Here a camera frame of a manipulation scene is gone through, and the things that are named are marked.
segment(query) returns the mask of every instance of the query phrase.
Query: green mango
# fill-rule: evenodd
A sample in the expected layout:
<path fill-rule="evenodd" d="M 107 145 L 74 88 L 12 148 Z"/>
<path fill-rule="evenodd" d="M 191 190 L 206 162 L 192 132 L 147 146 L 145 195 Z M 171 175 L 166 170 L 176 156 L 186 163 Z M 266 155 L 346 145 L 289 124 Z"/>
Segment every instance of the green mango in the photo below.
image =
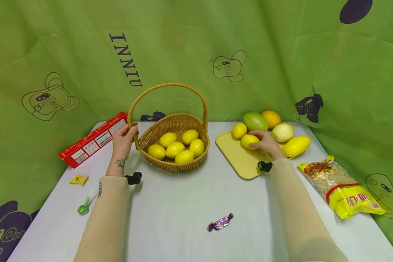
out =
<path fill-rule="evenodd" d="M 269 124 L 262 115 L 255 112 L 248 112 L 243 115 L 243 123 L 249 131 L 252 130 L 268 130 Z"/>

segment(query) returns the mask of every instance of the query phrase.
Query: green lollipop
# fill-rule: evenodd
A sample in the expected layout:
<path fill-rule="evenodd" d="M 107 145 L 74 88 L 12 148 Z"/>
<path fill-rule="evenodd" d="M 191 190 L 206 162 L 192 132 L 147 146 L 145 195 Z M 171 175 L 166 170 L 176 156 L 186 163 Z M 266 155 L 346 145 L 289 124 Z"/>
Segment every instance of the green lollipop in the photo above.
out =
<path fill-rule="evenodd" d="M 94 190 L 95 188 L 93 188 L 91 194 L 86 198 L 86 202 L 84 202 L 84 205 L 81 205 L 80 207 L 77 208 L 77 213 L 79 213 L 80 215 L 89 213 L 89 201 L 91 199 L 91 195 Z"/>

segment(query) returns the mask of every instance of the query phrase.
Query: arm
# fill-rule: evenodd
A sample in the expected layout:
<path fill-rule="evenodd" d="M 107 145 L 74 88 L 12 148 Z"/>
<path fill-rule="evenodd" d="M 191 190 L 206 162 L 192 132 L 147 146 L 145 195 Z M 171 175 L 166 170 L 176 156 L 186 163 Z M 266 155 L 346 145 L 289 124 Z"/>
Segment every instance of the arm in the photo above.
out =
<path fill-rule="evenodd" d="M 99 180 L 98 198 L 74 262 L 122 261 L 125 214 L 130 193 L 128 180 L 124 177 L 124 165 L 136 133 L 136 126 L 131 129 L 125 126 L 114 134 L 112 158 L 106 176 Z"/>
<path fill-rule="evenodd" d="M 277 191 L 290 261 L 347 262 L 321 221 L 291 161 L 276 141 L 265 132 L 250 134 L 262 137 L 262 141 L 250 146 L 264 149 L 274 160 L 270 175 Z"/>

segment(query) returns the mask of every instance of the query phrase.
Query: noodle package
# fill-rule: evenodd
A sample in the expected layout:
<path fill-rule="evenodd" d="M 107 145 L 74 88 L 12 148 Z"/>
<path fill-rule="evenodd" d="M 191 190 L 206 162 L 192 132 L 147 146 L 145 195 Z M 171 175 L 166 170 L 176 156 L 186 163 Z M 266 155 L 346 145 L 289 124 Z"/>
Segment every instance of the noodle package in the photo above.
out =
<path fill-rule="evenodd" d="M 387 213 L 364 187 L 334 161 L 332 155 L 321 163 L 301 163 L 298 166 L 340 218 L 350 218 L 359 212 Z"/>

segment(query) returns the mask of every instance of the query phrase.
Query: black clip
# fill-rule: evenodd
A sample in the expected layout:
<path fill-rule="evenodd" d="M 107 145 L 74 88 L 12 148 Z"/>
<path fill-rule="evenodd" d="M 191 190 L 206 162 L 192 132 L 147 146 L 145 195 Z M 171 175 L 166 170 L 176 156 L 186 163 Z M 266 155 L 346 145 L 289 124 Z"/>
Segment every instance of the black clip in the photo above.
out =
<path fill-rule="evenodd" d="M 134 172 L 132 176 L 125 176 L 128 179 L 128 185 L 135 185 L 141 182 L 142 174 L 140 172 Z"/>
<path fill-rule="evenodd" d="M 271 170 L 272 167 L 273 167 L 272 162 L 268 162 L 268 163 L 265 163 L 263 161 L 258 162 L 258 168 L 260 171 L 269 172 L 269 170 Z"/>

